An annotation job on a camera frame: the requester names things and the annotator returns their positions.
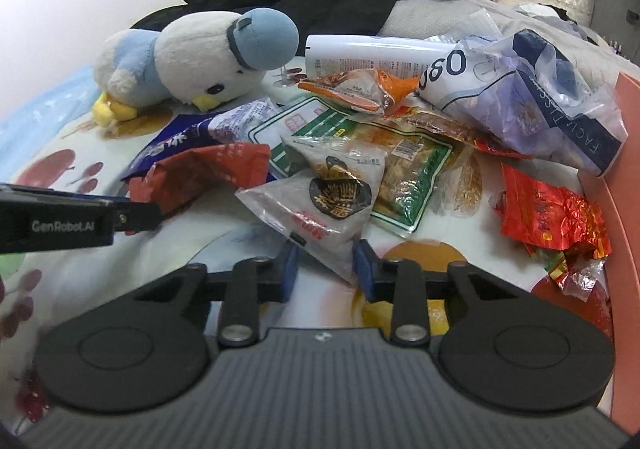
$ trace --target green food package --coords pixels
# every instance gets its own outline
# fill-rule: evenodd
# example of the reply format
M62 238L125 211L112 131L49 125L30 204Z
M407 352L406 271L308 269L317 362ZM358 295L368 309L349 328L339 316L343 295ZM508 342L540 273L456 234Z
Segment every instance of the green food package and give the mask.
M289 175L282 136L343 137L377 145L386 152L385 174L372 216L407 235L420 223L438 173L452 145L420 130L402 130L382 119L355 122L351 114L312 96L285 109L249 132L254 143L271 148L271 172Z

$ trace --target gray ribbed surface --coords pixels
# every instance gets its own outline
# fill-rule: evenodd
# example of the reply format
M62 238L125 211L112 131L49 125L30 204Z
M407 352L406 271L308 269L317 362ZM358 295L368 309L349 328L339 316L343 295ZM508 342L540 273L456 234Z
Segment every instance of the gray ribbed surface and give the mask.
M547 419L484 410L427 353L373 329L271 330L224 352L169 405L119 418L56 409L22 437L33 449L613 449L626 438L593 408Z

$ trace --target plush toy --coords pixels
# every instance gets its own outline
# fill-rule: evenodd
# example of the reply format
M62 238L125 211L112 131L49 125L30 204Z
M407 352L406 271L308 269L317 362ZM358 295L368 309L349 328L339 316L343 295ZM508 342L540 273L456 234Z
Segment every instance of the plush toy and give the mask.
M103 93L94 119L106 127L166 98L215 108L254 89L289 62L298 29L282 12L255 8L185 15L162 32L124 30L107 39L94 66Z

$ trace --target plush toy's yellow beak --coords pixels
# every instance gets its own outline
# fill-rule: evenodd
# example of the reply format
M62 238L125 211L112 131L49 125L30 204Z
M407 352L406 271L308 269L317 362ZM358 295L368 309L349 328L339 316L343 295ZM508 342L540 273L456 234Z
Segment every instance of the plush toy's yellow beak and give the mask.
M209 109L217 108L220 101L213 95L198 95L191 101L191 104L200 111L209 111Z
M122 104L117 100L111 100L105 92L102 92L102 95L94 102L92 113L95 122L102 127L109 127L114 120L121 122L138 117L136 108Z

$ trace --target light blue fabric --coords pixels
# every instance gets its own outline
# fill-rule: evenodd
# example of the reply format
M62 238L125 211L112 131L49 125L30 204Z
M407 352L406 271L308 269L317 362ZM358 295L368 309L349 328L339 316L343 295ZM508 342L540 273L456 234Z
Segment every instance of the light blue fabric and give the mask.
M276 70L298 49L296 24L271 8L254 8L241 15L233 32L242 59L254 70Z
M154 51L159 35L152 30L129 30L115 47L114 68L126 70L138 82L127 93L126 103L134 108L145 108L171 97L156 69Z
M85 66L0 122L0 182L8 182L69 122L89 112L100 95Z

